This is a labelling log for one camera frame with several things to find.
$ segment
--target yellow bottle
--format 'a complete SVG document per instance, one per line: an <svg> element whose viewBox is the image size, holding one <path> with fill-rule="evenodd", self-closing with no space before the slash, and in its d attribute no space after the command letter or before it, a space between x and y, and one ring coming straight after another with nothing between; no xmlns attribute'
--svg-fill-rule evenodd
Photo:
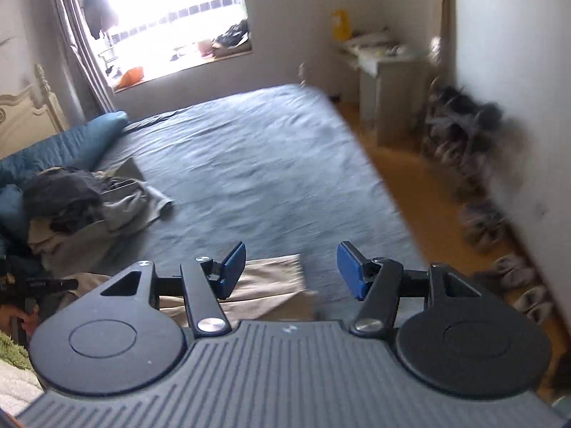
<svg viewBox="0 0 571 428"><path fill-rule="evenodd" d="M344 9L338 9L332 14L333 17L333 38L336 41L347 41L353 36L349 15Z"/></svg>

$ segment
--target bed headboard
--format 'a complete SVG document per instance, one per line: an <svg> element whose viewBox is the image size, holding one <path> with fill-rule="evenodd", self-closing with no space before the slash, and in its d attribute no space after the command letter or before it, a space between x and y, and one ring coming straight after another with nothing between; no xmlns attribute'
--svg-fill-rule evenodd
<svg viewBox="0 0 571 428"><path fill-rule="evenodd" d="M35 75L40 104L35 101L33 85L16 96L0 95L0 159L69 128L39 64L35 66Z"/></svg>

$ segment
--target window sill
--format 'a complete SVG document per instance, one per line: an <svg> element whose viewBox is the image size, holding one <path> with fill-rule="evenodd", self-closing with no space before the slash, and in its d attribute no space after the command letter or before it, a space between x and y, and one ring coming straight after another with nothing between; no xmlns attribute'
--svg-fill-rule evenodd
<svg viewBox="0 0 571 428"><path fill-rule="evenodd" d="M224 61L230 58L236 58L238 56L244 56L252 54L253 50L244 51L242 53L235 53L233 55L223 56L223 57L213 57L212 55L206 57L193 57L191 55L183 56L182 58L178 59L177 61L173 61L169 64L170 68L164 68L162 70L153 70L152 72L145 72L144 78L137 82L136 84L129 85L128 87L119 88L115 90L115 94L120 94L125 90L129 90L130 88L138 87L139 85L145 84L146 82L150 82L152 80L156 80L157 78L167 77L169 75L176 74L177 72L187 71L192 69L193 67L202 66L205 64L210 64L211 62L216 61Z"/></svg>

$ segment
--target curtain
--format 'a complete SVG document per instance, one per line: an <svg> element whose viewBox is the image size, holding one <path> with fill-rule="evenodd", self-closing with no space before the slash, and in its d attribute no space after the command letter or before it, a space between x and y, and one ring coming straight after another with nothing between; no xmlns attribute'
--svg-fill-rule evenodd
<svg viewBox="0 0 571 428"><path fill-rule="evenodd" d="M102 112L113 112L113 91L107 84L105 74L99 67L96 55L91 50L84 15L78 0L53 0L59 16L60 28L65 43L75 55Z"/></svg>

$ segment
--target green rug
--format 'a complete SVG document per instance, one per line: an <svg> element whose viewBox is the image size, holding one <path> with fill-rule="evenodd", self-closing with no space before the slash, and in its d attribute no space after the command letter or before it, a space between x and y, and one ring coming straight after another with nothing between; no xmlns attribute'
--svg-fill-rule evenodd
<svg viewBox="0 0 571 428"><path fill-rule="evenodd" d="M32 370L28 351L15 344L12 339L0 331L0 361L4 361L21 370Z"/></svg>

